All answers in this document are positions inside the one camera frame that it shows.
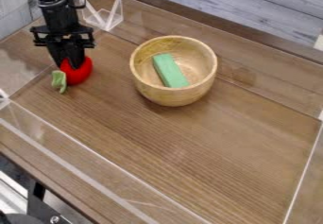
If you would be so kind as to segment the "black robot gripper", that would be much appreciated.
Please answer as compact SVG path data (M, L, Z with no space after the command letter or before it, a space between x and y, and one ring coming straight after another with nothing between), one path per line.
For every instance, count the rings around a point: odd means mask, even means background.
M39 1L39 7L43 12L45 25L33 26L31 32L35 35L35 45L47 46L57 66L61 66L66 58L74 69L79 69L85 61L85 48L94 48L94 29L81 23L78 10L85 5L78 6L75 1L54 0Z

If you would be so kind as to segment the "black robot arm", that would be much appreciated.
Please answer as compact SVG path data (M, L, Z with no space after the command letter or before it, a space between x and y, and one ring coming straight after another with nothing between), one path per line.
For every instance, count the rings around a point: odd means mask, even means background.
M38 0L46 24L33 26L35 45L45 46L62 66L65 60L74 69L85 63L85 49L95 47L94 28L81 23L75 0Z

